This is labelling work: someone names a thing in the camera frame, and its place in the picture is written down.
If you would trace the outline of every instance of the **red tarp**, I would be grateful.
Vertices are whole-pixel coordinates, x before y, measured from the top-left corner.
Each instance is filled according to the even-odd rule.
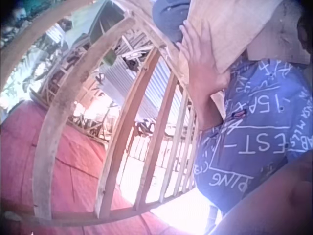
[[[32,171],[36,145],[46,111],[34,102],[19,105],[1,126],[1,198],[33,205]],[[98,176],[105,158],[103,145],[66,126],[60,139],[53,170],[51,206],[53,211],[91,212],[95,201]],[[118,188],[112,209],[129,207]],[[8,222],[10,234],[65,235],[182,235],[151,213],[87,227],[30,227]]]

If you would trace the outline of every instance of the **wooden structure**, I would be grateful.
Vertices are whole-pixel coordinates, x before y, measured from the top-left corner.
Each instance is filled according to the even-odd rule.
[[[34,23],[25,30],[18,38],[14,39],[11,45],[9,45],[1,54],[1,88],[3,88],[10,72],[17,64],[22,55],[27,51],[31,44],[40,37],[49,27],[51,27],[61,17],[67,15],[71,11],[89,4],[91,0],[68,0],[60,4],[54,9],[48,10],[37,18]],[[158,207],[176,197],[186,193],[194,187],[192,166],[196,153],[196,136],[198,133],[197,122],[195,118],[195,111],[191,106],[187,109],[188,93],[187,90],[183,90],[183,98],[180,105],[179,118],[176,126],[175,135],[173,138],[173,146],[170,153],[170,158],[166,168],[165,176],[162,183],[159,200],[146,203],[146,196],[149,191],[153,172],[156,167],[157,156],[160,150],[161,142],[165,134],[166,121],[169,116],[175,87],[178,82],[186,87],[186,77],[181,76],[184,72],[179,69],[179,64],[185,63],[183,58],[179,57],[178,50],[173,46],[169,40],[161,34],[161,32],[153,25],[151,16],[151,3],[148,0],[116,0],[126,9],[131,10],[130,16],[126,16],[124,20],[113,26],[98,41],[93,44],[88,50],[83,51],[79,60],[73,63],[71,68],[61,68],[63,76],[59,80],[57,87],[52,87],[49,80],[42,89],[42,94],[46,96],[45,102],[49,107],[44,123],[42,125],[39,141],[35,153],[35,161],[33,167],[33,200],[34,207],[24,207],[23,205],[14,205],[10,202],[4,203],[4,210],[6,218],[13,219],[15,221],[23,221],[32,224],[41,224],[46,226],[87,226],[96,225],[102,223],[109,223],[117,220],[129,218],[141,213],[147,212],[152,208]],[[191,16],[196,15],[193,13],[196,11],[196,6],[199,0],[193,0],[191,6]],[[224,9],[223,5],[217,4],[215,1],[214,7],[219,10]],[[244,5],[248,0],[239,1],[240,5],[236,5],[237,1],[232,1],[234,7],[240,7]],[[256,22],[252,25],[255,29],[253,33],[247,37],[243,43],[236,45],[237,52],[232,53],[229,57],[229,53],[221,53],[223,56],[217,56],[217,63],[222,64],[219,66],[222,71],[237,58],[247,44],[253,39],[253,37],[262,29],[263,25],[270,18],[271,12],[274,11],[277,3],[280,0],[267,0],[266,4],[262,2],[261,9],[257,9],[259,13],[265,15],[258,16],[257,19],[264,17],[262,22]],[[200,9],[212,8],[202,6]],[[222,18],[215,19],[222,27],[223,24],[229,22],[225,15]],[[246,19],[240,19],[236,23],[240,23]],[[100,63],[103,56],[114,46],[117,40],[123,38],[123,35],[127,30],[132,27],[140,27],[146,36],[153,42],[154,47],[150,50],[145,62],[141,65],[137,77],[134,80],[133,86],[128,93],[125,103],[121,109],[120,116],[117,124],[114,128],[113,136],[111,137],[109,149],[107,153],[107,159],[103,164],[103,169],[99,177],[94,212],[88,213],[58,213],[51,209],[51,180],[54,167],[55,155],[60,140],[61,132],[68,121],[68,117],[72,113],[72,105],[75,98],[82,90],[84,83],[89,77],[91,71]],[[171,77],[169,79],[166,92],[163,98],[163,102],[160,108],[160,112],[157,117],[156,127],[152,135],[152,139],[147,151],[145,164],[140,180],[140,186],[137,192],[136,202],[133,207],[113,210],[111,211],[111,203],[113,192],[116,184],[116,178],[121,167],[121,161],[124,150],[129,150],[129,144],[132,144],[133,134],[131,129],[134,126],[134,118],[139,109],[141,100],[145,94],[145,90],[150,81],[151,75],[155,69],[159,57],[162,56],[171,69]],[[185,146],[183,157],[180,163],[179,176],[175,183],[175,189],[172,196],[165,197],[166,191],[171,180],[173,166],[175,162],[176,152],[178,144],[181,142],[181,132],[183,127],[183,120],[186,112],[190,112],[190,120],[187,129],[187,135],[185,138]],[[188,159],[188,148],[192,143],[191,155]]]

